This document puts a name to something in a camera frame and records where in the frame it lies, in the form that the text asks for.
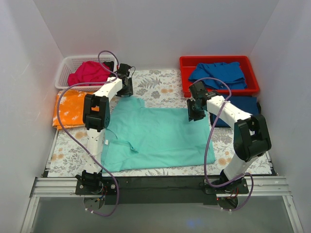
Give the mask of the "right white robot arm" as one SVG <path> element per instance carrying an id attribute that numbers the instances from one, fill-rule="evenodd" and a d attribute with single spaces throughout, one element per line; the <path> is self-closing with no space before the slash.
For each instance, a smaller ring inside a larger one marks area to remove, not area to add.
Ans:
<path id="1" fill-rule="evenodd" d="M 215 122 L 224 121 L 234 131 L 234 156 L 221 171 L 219 179 L 206 186 L 214 190 L 232 190 L 241 184 L 251 164 L 272 147 L 266 119 L 252 115 L 233 105 L 215 90 L 208 91 L 202 79 L 189 87 L 192 99 L 187 101 L 189 121 L 198 121 L 205 113 L 216 115 Z"/>

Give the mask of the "teal t shirt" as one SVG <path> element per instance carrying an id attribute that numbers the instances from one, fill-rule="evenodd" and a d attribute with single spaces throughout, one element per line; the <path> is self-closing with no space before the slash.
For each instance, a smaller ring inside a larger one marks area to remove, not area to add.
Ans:
<path id="1" fill-rule="evenodd" d="M 186 108 L 148 108 L 141 98 L 121 98 L 105 131 L 101 163 L 110 172 L 213 164 L 208 136 L 208 121 L 189 121 Z"/>

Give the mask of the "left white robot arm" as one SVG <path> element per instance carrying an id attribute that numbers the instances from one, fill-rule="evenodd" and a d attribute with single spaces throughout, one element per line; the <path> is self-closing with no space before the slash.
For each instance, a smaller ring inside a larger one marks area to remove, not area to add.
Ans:
<path id="1" fill-rule="evenodd" d="M 111 178 L 102 177 L 99 166 L 103 150 L 103 139 L 110 123 L 110 101 L 115 97 L 133 95 L 131 67 L 128 64 L 117 65 L 117 77 L 108 78 L 108 83 L 93 94 L 87 94 L 84 100 L 83 123 L 87 133 L 87 150 L 90 157 L 81 175 L 76 175 L 78 195 L 114 194 L 116 186 Z"/>

